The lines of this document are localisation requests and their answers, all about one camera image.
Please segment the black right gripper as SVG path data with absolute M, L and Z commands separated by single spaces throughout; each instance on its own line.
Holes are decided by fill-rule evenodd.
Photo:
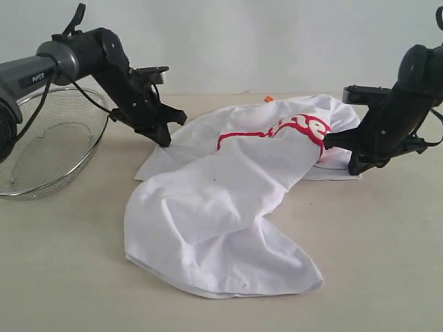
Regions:
M 427 100 L 382 100 L 367 107 L 357 127 L 328 133 L 323 140 L 325 149 L 338 147 L 352 152 L 347 165 L 351 176 L 428 148 L 428 143 L 417 136 L 417 128 L 428 114 Z

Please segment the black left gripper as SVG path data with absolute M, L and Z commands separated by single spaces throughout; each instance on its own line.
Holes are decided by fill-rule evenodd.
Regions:
M 172 139 L 166 123 L 184 125 L 188 117 L 183 110 L 161 103 L 157 85 L 142 81 L 134 70 L 103 69 L 103 89 L 116 105 L 109 117 L 158 146 L 169 147 Z

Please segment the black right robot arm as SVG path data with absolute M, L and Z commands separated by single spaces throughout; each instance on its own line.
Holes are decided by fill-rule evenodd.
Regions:
M 403 56 L 392 88 L 347 86 L 343 102 L 368 107 L 357 127 L 329 133 L 324 139 L 326 149 L 339 147 L 352 153 L 347 166 L 351 175 L 437 146 L 420 138 L 417 131 L 428 114 L 442 118 L 435 110 L 442 104 L 442 47 L 413 46 Z

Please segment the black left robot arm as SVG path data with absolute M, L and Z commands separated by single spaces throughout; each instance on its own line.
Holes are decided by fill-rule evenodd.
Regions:
M 11 154 L 31 123 L 21 130 L 18 100 L 50 85 L 76 85 L 91 76 L 115 103 L 113 121 L 131 127 L 161 147 L 168 147 L 171 122 L 184 125 L 184 111 L 163 104 L 157 86 L 168 67 L 132 68 L 118 36 L 106 28 L 53 35 L 35 55 L 1 64 L 1 159 Z

